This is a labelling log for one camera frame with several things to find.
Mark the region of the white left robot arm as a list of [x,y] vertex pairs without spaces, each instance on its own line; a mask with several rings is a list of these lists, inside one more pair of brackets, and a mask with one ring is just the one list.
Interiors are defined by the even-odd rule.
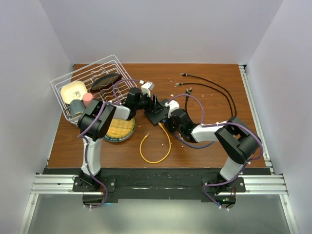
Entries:
[[78,120],[78,137],[82,138],[84,145],[78,185],[89,191],[98,191],[101,188],[100,149],[113,119],[129,121],[138,110],[144,110],[146,117],[156,125],[168,115],[166,102],[166,99],[158,101],[156,95],[150,97],[143,94],[139,88],[131,88],[127,98],[121,103],[93,99]]

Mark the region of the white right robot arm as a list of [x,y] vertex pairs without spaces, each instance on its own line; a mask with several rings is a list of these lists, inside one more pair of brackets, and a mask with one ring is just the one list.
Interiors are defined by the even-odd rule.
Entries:
[[227,192],[234,186],[234,181],[254,160],[252,155],[259,149],[263,153],[260,138],[237,117],[214,124],[194,123],[183,109],[170,112],[164,119],[165,127],[170,133],[178,132],[188,143],[218,141],[228,158],[217,174],[216,183],[207,187],[218,187]]

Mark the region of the black network switch box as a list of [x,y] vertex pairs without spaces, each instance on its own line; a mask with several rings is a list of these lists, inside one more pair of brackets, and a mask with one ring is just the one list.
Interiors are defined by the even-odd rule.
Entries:
[[162,110],[158,111],[157,113],[152,113],[151,111],[145,111],[144,115],[148,118],[148,120],[154,125],[158,125],[159,122],[163,121],[169,112],[169,108],[165,107],[165,103],[168,99],[164,99],[160,102],[160,106],[163,108]]

